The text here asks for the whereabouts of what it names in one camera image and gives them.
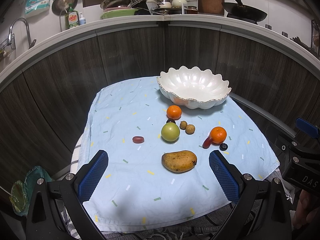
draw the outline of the green apple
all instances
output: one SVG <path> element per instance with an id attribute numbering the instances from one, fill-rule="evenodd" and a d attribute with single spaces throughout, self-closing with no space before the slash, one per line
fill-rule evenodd
<path id="1" fill-rule="evenodd" d="M 173 122 L 166 123 L 161 129 L 162 138 L 168 142 L 175 141 L 176 139 L 178 139 L 179 135 L 180 135 L 180 129 Z"/>

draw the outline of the faucet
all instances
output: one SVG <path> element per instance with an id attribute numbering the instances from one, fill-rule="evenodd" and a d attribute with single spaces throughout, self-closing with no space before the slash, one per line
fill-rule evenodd
<path id="1" fill-rule="evenodd" d="M 12 38 L 12 27 L 14 26 L 14 24 L 17 21 L 21 21 L 25 24 L 26 26 L 26 30 L 27 30 L 27 38 L 28 38 L 28 43 L 29 43 L 29 49 L 31 49 L 35 44 L 36 44 L 36 39 L 33 40 L 33 42 L 31 42 L 31 38 L 30 38 L 30 30 L 29 30 L 29 24 L 27 22 L 27 20 L 25 18 L 18 18 L 16 19 L 10 26 L 9 29 L 9 35 L 8 35 L 8 40 L 7 40 L 7 46 L 9 46 L 11 44 L 11 38 Z"/>

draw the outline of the blueberry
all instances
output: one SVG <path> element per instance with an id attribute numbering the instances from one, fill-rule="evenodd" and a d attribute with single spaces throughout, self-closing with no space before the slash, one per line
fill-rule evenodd
<path id="1" fill-rule="evenodd" d="M 221 143 L 219 148 L 220 148 L 220 150 L 222 150 L 222 151 L 226 151 L 226 150 L 228 149 L 228 144 L 226 144 L 226 143 Z"/>
<path id="2" fill-rule="evenodd" d="M 175 120 L 173 120 L 173 119 L 171 119 L 171 118 L 169 118 L 169 119 L 167 120 L 167 123 L 169 123 L 169 122 L 176 123 L 176 121 L 175 121 Z"/>

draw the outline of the metal screw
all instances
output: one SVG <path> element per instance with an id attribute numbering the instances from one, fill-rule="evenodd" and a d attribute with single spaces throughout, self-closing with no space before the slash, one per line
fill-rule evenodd
<path id="1" fill-rule="evenodd" d="M 44 182 L 44 179 L 40 178 L 37 180 L 37 184 L 41 185 Z"/>
<path id="2" fill-rule="evenodd" d="M 243 177 L 246 180 L 251 180 L 252 179 L 252 176 L 250 174 L 248 174 L 248 173 L 244 174 Z"/>
<path id="3" fill-rule="evenodd" d="M 69 173 L 66 175 L 66 180 L 72 180 L 74 175 L 72 173 Z"/>
<path id="4" fill-rule="evenodd" d="M 279 178 L 274 178 L 274 181 L 275 181 L 276 184 L 280 184 L 281 183 L 281 179 L 279 179 Z"/>

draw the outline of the faucet handle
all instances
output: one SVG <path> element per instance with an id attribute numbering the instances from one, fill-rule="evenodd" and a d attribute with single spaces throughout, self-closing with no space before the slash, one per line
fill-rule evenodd
<path id="1" fill-rule="evenodd" d="M 31 49 L 35 44 L 36 44 L 36 39 L 33 40 L 33 42 L 31 43 L 31 45 L 29 46 L 29 49 Z"/>

